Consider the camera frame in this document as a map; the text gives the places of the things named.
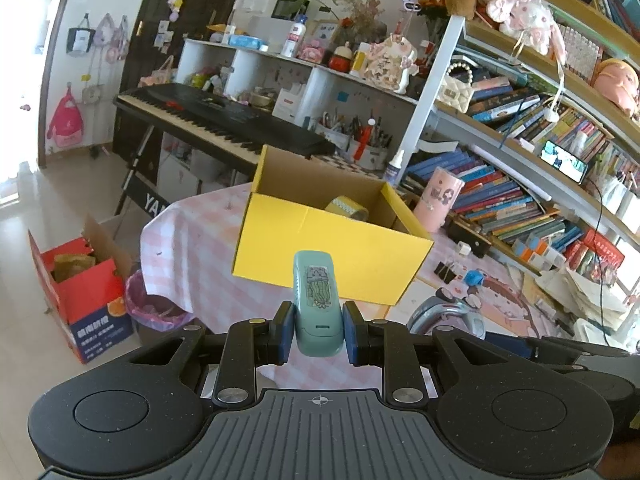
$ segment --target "teal stapler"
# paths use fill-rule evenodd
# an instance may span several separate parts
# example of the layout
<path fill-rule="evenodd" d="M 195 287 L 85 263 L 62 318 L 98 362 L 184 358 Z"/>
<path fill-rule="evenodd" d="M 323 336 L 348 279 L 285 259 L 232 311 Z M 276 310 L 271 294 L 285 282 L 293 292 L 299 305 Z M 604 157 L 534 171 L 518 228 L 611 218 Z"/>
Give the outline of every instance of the teal stapler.
<path fill-rule="evenodd" d="M 344 329 L 334 262 L 320 251 L 299 251 L 293 259 L 296 341 L 309 357 L 331 357 L 342 348 Z"/>

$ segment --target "packing tape roll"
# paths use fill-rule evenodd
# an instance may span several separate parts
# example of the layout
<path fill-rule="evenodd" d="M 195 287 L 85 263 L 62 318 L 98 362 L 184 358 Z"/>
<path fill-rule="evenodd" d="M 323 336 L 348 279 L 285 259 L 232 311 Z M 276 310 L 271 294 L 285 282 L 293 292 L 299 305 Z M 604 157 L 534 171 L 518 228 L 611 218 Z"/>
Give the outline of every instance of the packing tape roll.
<path fill-rule="evenodd" d="M 369 219 L 369 211 L 366 207 L 361 206 L 356 201 L 351 200 L 351 198 L 344 195 L 337 196 L 331 200 L 324 210 L 329 213 L 346 216 L 347 218 L 359 220 L 361 222 L 366 222 L 367 219 Z"/>

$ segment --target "yellow cardboard box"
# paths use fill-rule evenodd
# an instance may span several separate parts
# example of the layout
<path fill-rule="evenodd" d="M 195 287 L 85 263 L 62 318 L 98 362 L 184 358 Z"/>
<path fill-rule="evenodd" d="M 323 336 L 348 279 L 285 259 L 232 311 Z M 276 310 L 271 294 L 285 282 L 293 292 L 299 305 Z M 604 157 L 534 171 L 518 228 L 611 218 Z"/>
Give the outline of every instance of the yellow cardboard box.
<path fill-rule="evenodd" d="M 345 195 L 369 210 L 359 222 L 324 211 Z M 298 251 L 334 261 L 342 298 L 394 305 L 433 241 L 386 182 L 265 146 L 255 173 L 232 272 L 291 287 Z"/>

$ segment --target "pink backpack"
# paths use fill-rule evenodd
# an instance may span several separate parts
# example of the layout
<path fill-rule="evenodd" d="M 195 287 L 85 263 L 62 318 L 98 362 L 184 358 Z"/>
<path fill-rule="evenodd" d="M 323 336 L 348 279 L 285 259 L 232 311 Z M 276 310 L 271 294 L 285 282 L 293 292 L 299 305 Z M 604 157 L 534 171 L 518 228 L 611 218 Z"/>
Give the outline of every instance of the pink backpack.
<path fill-rule="evenodd" d="M 59 148 L 73 146 L 82 141 L 83 127 L 82 115 L 80 115 L 76 100 L 71 95 L 71 85 L 69 84 L 66 86 L 66 95 L 60 99 L 51 118 L 47 139 L 53 137 Z"/>

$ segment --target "crosshair marking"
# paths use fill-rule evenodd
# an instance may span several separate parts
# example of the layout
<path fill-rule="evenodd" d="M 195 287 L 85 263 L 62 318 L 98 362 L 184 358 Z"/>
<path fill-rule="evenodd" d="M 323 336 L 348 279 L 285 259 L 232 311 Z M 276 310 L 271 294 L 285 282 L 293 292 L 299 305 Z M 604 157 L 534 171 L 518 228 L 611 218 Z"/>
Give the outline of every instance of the crosshair marking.
<path fill-rule="evenodd" d="M 318 406 L 322 406 L 331 401 L 331 399 L 327 399 L 325 396 L 318 395 L 313 399 L 309 399 L 312 403 L 317 404 Z"/>

